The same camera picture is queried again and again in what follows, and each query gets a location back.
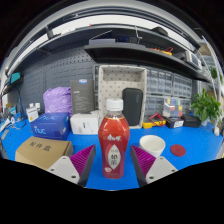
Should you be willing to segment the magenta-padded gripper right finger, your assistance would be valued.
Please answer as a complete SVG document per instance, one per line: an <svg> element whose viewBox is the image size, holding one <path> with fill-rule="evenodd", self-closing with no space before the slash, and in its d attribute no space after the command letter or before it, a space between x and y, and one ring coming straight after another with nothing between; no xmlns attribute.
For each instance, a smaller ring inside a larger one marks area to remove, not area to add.
<svg viewBox="0 0 224 224"><path fill-rule="evenodd" d="M140 187L177 172L165 157L154 157L137 146L131 146L130 155Z"/></svg>

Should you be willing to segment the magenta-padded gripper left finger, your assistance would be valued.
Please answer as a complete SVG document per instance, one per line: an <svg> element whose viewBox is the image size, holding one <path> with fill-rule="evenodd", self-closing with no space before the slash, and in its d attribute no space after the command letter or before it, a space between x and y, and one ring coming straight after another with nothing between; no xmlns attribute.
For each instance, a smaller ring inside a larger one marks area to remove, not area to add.
<svg viewBox="0 0 224 224"><path fill-rule="evenodd" d="M85 187L95 155L95 146L91 145L71 157L62 156L48 169L48 172Z"/></svg>

